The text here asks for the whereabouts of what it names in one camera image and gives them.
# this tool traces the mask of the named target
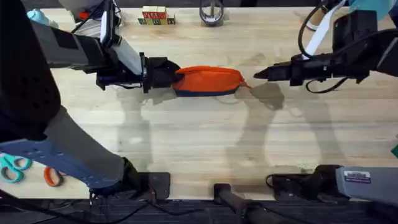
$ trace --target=black cable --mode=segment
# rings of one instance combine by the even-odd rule
[[[314,9],[312,9],[310,14],[305,18],[303,24],[301,25],[300,31],[298,32],[298,48],[300,49],[301,54],[303,54],[307,58],[312,58],[313,56],[308,54],[305,51],[305,48],[303,46],[303,33],[304,33],[304,30],[305,30],[305,26],[307,25],[307,23],[309,22],[311,17],[318,11],[318,9],[320,9],[322,6],[324,6],[324,5],[328,4],[328,3],[329,3],[329,0],[321,1]]]
[[[305,84],[305,88],[307,89],[307,91],[309,91],[310,93],[314,93],[314,94],[329,93],[329,92],[334,91],[334,90],[336,90],[337,88],[339,88],[342,84],[344,84],[345,81],[347,81],[347,79],[348,79],[347,77],[346,77],[346,78],[342,78],[340,81],[338,81],[338,82],[337,82],[335,85],[333,85],[332,87],[327,88],[326,90],[321,90],[321,91],[312,91],[312,90],[310,89],[310,84],[311,84],[311,82],[318,81],[318,80],[311,80],[311,81],[307,82],[307,84]]]
[[[274,214],[276,214],[276,215],[278,215],[278,216],[280,216],[280,217],[284,217],[284,218],[286,218],[286,219],[294,220],[294,221],[296,221],[296,222],[300,222],[300,223],[303,223],[303,224],[313,224],[312,222],[308,222],[308,221],[302,220],[301,218],[297,218],[297,217],[293,217],[293,216],[290,216],[290,215],[286,215],[286,214],[284,214],[284,213],[277,212],[277,211],[275,211],[275,210],[273,210],[273,209],[270,209],[270,208],[268,208],[268,207],[265,207],[263,204],[261,204],[261,206],[262,206],[262,208],[263,208],[264,210],[269,211],[269,212],[272,212],[272,213],[274,213]]]
[[[138,207],[137,209],[132,211],[130,214],[126,215],[123,218],[120,218],[119,220],[103,223],[103,222],[88,222],[88,221],[81,220],[81,219],[75,218],[75,217],[71,217],[69,215],[65,215],[65,214],[62,214],[62,213],[59,213],[59,212],[54,212],[54,211],[48,210],[46,208],[38,207],[36,205],[32,205],[31,203],[25,202],[25,201],[13,196],[13,195],[10,195],[10,194],[2,191],[2,190],[0,190],[0,197],[2,197],[4,200],[7,200],[11,204],[13,204],[13,206],[22,208],[24,210],[30,210],[30,211],[33,211],[33,212],[41,212],[41,213],[44,213],[46,215],[51,215],[51,216],[63,218],[63,219],[68,220],[70,222],[81,223],[81,224],[117,224],[117,223],[120,223],[120,222],[123,222],[123,221],[127,220],[129,217],[133,216],[134,214],[136,214],[137,212],[141,211],[142,209],[144,209],[144,208],[146,208],[148,206],[148,204],[144,204],[143,206]]]
[[[162,207],[160,207],[158,205],[154,205],[153,203],[150,203],[148,201],[146,201],[146,203],[148,205],[158,209],[159,211],[164,212],[164,213],[166,213],[168,215],[171,215],[171,216],[174,216],[174,217],[179,217],[179,216],[182,216],[182,215],[188,215],[188,214],[195,213],[195,212],[206,212],[204,209],[201,209],[201,208],[187,210],[187,211],[184,211],[184,212],[170,212],[170,211],[168,211],[168,210],[166,210],[166,209],[164,209],[164,208],[162,208]]]
[[[74,34],[79,28],[82,27],[82,25],[84,25],[89,19],[91,19],[91,17],[93,17],[94,13],[101,7],[104,5],[105,1],[108,0],[102,0],[101,3],[99,3],[91,12],[90,14],[87,16],[87,18],[83,21],[81,21],[72,31],[70,31],[71,34]]]

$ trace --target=blue plastic part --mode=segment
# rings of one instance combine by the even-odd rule
[[[349,0],[350,11],[373,10],[377,12],[377,19],[382,20],[392,9],[394,0]]]
[[[17,161],[25,160],[25,165],[19,166]],[[0,166],[1,166],[1,179],[4,182],[14,184],[20,182],[22,178],[24,178],[24,174],[21,172],[23,170],[28,169],[32,165],[32,160],[26,159],[22,156],[12,156],[9,154],[4,154],[0,157]],[[10,179],[8,175],[6,175],[6,170],[9,172],[13,172],[15,175],[15,179]]]
[[[33,21],[39,22],[47,26],[50,25],[49,19],[44,15],[42,11],[40,11],[40,9],[30,10],[26,13],[26,15],[29,19],[32,19]]]

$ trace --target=white cable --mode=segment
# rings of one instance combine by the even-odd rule
[[[312,38],[311,38],[310,42],[308,43],[307,48],[305,49],[305,51],[308,54],[314,55],[315,51],[321,44],[323,38],[325,38],[326,33],[328,32],[328,30],[330,28],[330,21],[331,21],[332,15],[336,11],[338,11],[342,6],[344,6],[346,1],[347,0],[342,0],[337,6],[335,6],[332,10],[330,10],[328,13],[326,13],[326,15],[323,17],[321,23],[319,24],[319,26],[317,28],[317,31],[315,31],[315,33],[312,35]]]

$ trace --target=toy block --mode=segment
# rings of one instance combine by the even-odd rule
[[[166,7],[164,7],[164,6],[157,7],[157,18],[158,19],[166,19],[167,18]]]
[[[162,25],[160,19],[152,19],[154,21],[154,25]]]
[[[142,7],[142,15],[145,19],[157,19],[157,6]]]
[[[168,25],[175,25],[175,15],[173,17],[168,16],[167,23]]]
[[[152,19],[145,19],[147,25],[154,25],[154,21]]]
[[[144,18],[138,18],[138,22],[139,22],[141,25],[146,25],[146,24],[147,24],[147,21],[146,21]]]

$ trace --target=wooden table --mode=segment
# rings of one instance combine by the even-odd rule
[[[310,8],[227,9],[224,26],[214,28],[200,25],[198,9],[168,11],[176,14],[177,25],[141,26],[140,9],[123,9],[129,25],[122,36],[138,52],[167,56],[181,67],[238,69],[253,89],[176,98],[169,89],[148,95],[115,86],[101,91],[94,75],[69,69],[53,70],[53,75],[63,105],[87,133],[139,171],[171,173],[170,198],[211,198],[213,184],[227,182],[246,198],[272,199],[264,184],[268,174],[311,172],[319,164],[398,166],[390,152],[398,144],[398,79],[373,73],[360,85],[351,80],[325,95],[253,79],[254,73],[299,52],[297,35]],[[62,29],[73,27],[65,10],[44,12]],[[379,27],[392,26],[385,19]],[[305,42],[311,34],[305,33]],[[331,50],[330,37],[319,52]],[[48,187],[43,169],[35,162],[25,180],[0,182],[0,189],[24,198],[88,197],[85,185],[73,178]]]

